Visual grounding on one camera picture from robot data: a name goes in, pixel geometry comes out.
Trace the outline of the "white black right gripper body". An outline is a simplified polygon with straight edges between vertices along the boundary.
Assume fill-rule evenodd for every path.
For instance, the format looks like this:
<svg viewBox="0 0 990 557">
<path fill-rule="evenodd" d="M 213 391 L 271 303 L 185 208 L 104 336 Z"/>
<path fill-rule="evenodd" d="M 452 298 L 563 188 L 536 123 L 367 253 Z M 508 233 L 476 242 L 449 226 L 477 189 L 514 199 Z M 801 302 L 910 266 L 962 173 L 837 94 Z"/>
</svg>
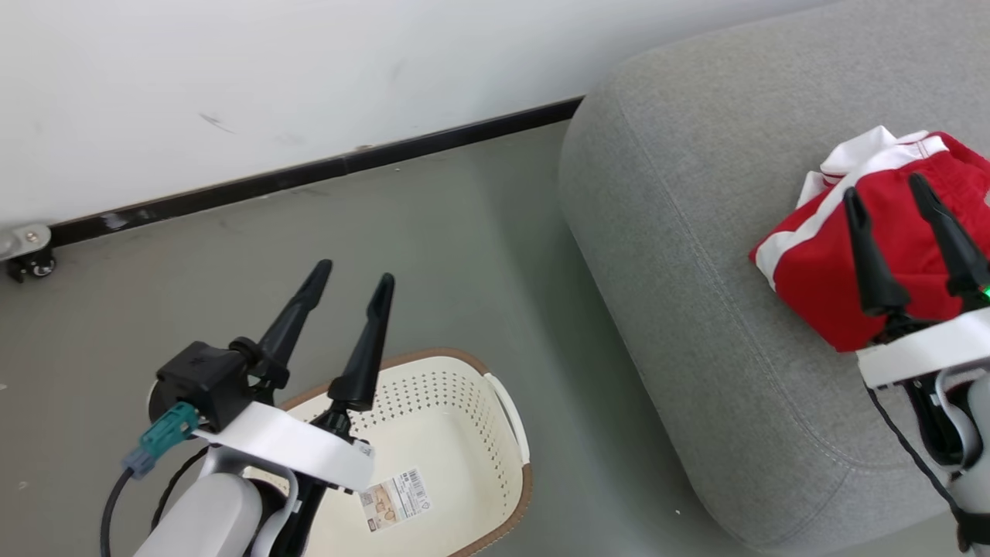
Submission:
<svg viewBox="0 0 990 557">
<path fill-rule="evenodd" d="M 990 307 L 859 351 L 857 366 L 867 388 L 904 383 L 938 371 L 990 371 Z"/>
</svg>

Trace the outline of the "small black caster wheel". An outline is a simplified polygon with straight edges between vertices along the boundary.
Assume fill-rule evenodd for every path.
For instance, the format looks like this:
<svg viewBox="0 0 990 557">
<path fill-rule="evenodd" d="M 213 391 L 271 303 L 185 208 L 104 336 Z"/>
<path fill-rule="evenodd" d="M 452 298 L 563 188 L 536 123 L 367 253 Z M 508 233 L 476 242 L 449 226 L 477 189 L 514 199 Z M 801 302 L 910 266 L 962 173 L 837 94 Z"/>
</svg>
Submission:
<svg viewBox="0 0 990 557">
<path fill-rule="evenodd" d="M 52 275 L 55 268 L 56 258 L 50 249 L 33 251 L 5 261 L 7 275 L 17 283 L 24 283 L 27 279 L 43 279 Z"/>
</svg>

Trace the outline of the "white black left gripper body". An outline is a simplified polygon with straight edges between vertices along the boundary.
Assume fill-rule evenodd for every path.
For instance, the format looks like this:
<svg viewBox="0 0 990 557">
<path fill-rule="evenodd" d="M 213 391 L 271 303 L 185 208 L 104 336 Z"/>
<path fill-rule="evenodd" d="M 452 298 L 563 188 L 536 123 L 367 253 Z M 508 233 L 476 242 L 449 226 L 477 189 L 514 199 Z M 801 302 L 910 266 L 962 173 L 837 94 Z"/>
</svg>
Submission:
<svg viewBox="0 0 990 557">
<path fill-rule="evenodd" d="M 206 536 L 202 556 L 268 557 L 278 533 L 302 496 L 303 476 L 342 489 L 361 491 L 374 472 L 374 449 L 364 442 L 349 442 L 315 425 L 290 416 L 285 410 L 252 402 L 219 433 L 199 428 L 195 437 L 210 444 L 193 498 L 218 501 L 209 505 L 220 512 L 210 518 L 217 533 Z M 259 469 L 289 480 L 283 507 L 265 516 L 261 489 L 244 478 L 247 468 Z"/>
</svg>

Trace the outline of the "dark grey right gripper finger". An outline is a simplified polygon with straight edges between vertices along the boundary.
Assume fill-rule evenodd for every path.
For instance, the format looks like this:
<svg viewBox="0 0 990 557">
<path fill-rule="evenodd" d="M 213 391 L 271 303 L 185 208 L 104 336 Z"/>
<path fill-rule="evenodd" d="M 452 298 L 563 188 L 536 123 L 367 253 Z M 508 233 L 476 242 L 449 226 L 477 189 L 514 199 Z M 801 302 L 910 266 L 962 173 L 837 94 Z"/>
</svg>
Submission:
<svg viewBox="0 0 990 557">
<path fill-rule="evenodd" d="M 872 219 L 855 187 L 844 191 L 844 212 L 862 312 L 869 316 L 906 315 L 911 297 L 896 281 L 872 230 Z"/>
<path fill-rule="evenodd" d="M 947 269 L 947 292 L 958 299 L 990 299 L 990 261 L 941 201 L 923 174 L 909 187 L 920 216 L 930 226 Z"/>
</svg>

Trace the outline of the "white garment with red trim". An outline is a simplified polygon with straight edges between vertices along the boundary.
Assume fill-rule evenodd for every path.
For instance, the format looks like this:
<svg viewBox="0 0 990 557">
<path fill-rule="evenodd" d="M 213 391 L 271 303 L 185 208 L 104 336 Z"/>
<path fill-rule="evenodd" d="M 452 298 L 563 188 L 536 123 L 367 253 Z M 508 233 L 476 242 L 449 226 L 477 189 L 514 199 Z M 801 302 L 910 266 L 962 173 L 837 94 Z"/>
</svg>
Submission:
<svg viewBox="0 0 990 557">
<path fill-rule="evenodd" d="M 807 173 L 795 208 L 800 208 L 828 188 L 835 186 L 853 169 L 859 168 L 867 159 L 887 149 L 918 142 L 930 136 L 927 130 L 895 137 L 882 125 L 874 127 L 833 148 L 831 154 L 820 164 L 818 170 Z"/>
</svg>

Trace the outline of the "grey fabric sofa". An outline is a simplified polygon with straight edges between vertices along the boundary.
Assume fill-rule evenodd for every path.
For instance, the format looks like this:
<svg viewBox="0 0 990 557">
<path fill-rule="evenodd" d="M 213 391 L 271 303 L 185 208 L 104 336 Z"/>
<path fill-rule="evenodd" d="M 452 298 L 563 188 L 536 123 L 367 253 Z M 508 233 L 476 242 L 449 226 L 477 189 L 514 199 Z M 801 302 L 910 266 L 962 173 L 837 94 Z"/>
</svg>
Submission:
<svg viewBox="0 0 990 557">
<path fill-rule="evenodd" d="M 824 555 L 947 505 L 747 254 L 876 125 L 990 155 L 990 0 L 839 0 L 641 53 L 585 96 L 560 204 L 715 522 Z"/>
</svg>

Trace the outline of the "cream laundry basket brown rim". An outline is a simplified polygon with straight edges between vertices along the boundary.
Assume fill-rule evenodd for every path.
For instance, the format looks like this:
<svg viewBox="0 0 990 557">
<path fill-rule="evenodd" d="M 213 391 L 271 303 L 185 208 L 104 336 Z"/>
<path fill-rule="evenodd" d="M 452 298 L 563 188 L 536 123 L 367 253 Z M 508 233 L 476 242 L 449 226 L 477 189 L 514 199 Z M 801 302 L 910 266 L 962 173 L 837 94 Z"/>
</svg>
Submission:
<svg viewBox="0 0 990 557">
<path fill-rule="evenodd" d="M 282 406 L 303 421 L 327 408 L 324 389 Z M 522 419 L 501 381 L 467 353 L 432 349 L 383 364 L 374 408 L 351 416 L 351 433 L 374 448 L 369 487 L 417 466 L 432 509 L 371 532 L 360 491 L 327 490 L 302 557 L 475 557 L 530 503 Z"/>
</svg>

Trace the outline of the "grey metal stand leg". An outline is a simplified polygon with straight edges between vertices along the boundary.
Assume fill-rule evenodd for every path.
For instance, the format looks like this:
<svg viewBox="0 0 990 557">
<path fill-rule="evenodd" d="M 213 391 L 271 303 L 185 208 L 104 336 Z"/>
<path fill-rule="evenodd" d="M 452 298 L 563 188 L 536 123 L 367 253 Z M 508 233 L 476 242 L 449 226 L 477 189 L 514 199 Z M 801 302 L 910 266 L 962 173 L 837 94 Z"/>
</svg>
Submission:
<svg viewBox="0 0 990 557">
<path fill-rule="evenodd" d="M 0 263 L 34 254 L 52 242 L 52 230 L 43 224 L 0 226 Z"/>
</svg>

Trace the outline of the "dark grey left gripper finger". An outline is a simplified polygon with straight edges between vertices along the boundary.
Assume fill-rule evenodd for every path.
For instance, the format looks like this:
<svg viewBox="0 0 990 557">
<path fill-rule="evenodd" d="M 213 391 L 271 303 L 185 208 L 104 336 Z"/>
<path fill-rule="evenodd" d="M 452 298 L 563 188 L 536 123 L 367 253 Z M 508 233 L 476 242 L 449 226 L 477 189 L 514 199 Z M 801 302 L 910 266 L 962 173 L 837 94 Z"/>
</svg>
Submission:
<svg viewBox="0 0 990 557">
<path fill-rule="evenodd" d="M 258 342 L 245 337 L 230 342 L 230 348 L 244 357 L 248 384 L 255 391 L 275 391 L 288 384 L 289 361 L 306 320 L 319 305 L 332 269 L 332 261 L 318 261 Z"/>
<path fill-rule="evenodd" d="M 329 386 L 332 412 L 368 412 L 374 408 L 394 289 L 394 276 L 382 275 L 367 306 L 367 324 L 351 352 L 349 362 L 343 373 Z"/>
</svg>

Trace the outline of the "printed barcode label sticker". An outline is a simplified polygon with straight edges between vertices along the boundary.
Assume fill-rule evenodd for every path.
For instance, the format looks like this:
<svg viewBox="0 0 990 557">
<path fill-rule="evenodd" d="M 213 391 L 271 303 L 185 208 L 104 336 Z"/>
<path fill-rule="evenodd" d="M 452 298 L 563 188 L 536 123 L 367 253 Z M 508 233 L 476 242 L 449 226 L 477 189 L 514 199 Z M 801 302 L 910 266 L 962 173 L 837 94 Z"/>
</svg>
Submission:
<svg viewBox="0 0 990 557">
<path fill-rule="evenodd" d="M 417 466 L 362 490 L 358 498 L 371 532 L 410 521 L 434 507 Z"/>
</svg>

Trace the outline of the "red garment with white stripe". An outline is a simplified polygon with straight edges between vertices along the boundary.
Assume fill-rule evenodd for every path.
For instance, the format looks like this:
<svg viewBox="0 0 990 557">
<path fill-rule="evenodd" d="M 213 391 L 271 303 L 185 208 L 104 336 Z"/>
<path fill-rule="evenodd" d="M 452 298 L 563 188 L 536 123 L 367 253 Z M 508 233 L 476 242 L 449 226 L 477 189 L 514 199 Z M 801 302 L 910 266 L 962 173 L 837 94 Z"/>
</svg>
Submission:
<svg viewBox="0 0 990 557">
<path fill-rule="evenodd" d="M 952 320 L 961 300 L 948 295 L 947 269 L 916 208 L 909 177 L 923 174 L 990 258 L 990 159 L 944 132 L 898 145 L 871 159 L 782 220 L 749 257 L 770 288 L 838 352 L 867 345 L 883 325 L 862 312 L 842 195 L 855 187 L 873 236 L 920 320 Z"/>
</svg>

